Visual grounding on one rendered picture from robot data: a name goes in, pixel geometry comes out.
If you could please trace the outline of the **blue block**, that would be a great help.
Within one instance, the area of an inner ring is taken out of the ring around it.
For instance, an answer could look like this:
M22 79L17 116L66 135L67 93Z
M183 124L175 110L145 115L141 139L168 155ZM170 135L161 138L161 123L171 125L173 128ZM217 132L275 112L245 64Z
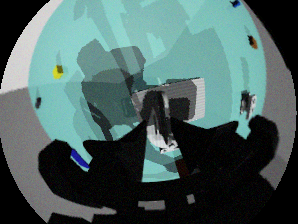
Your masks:
M241 3L239 3L238 0L235 0L235 2L233 2L233 3L231 3L231 4L233 4L233 6L234 6L235 8L238 7L238 4L239 4L239 6L241 6Z

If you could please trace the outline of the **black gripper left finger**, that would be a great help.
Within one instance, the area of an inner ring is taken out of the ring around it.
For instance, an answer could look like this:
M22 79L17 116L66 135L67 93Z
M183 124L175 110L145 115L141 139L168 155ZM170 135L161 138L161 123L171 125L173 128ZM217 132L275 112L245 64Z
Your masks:
M144 171L144 159L146 149L146 137L148 137L148 125L146 120L130 129L128 135L120 140L84 140L84 148L90 156L98 159L121 160L134 176L136 183L142 183L142 171Z

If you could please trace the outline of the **dark blue flat bar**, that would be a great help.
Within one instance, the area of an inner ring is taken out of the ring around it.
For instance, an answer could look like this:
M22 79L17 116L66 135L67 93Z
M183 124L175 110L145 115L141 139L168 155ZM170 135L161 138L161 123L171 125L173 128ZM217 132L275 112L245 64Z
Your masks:
M82 157L80 155L78 155L78 153L76 152L76 149L74 149L74 148L72 148L71 157L73 157L73 159L76 160L77 163L81 165L81 167L89 169L89 167L88 167L89 164L85 163L85 161L82 160Z

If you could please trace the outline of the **small yellow block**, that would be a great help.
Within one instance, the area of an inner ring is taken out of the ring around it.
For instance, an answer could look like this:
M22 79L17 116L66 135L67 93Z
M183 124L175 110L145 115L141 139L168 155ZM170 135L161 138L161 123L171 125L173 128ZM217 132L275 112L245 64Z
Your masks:
M53 75L55 75L55 76L53 76L53 79L59 80L60 76L63 76L64 71L63 71L63 68L61 68L61 67L63 67L63 65L56 65L55 71L52 71Z

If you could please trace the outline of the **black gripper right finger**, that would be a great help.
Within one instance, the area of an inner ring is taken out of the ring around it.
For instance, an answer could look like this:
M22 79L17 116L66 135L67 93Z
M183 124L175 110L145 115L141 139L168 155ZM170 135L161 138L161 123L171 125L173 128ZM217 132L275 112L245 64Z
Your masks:
M226 136L227 133L230 135L231 132L237 131L239 125L238 120L233 120L214 128L204 129L186 123L186 121L173 119L173 117L170 117L170 124L172 124L173 136L184 157L189 175L200 172L198 167L206 159L216 140Z

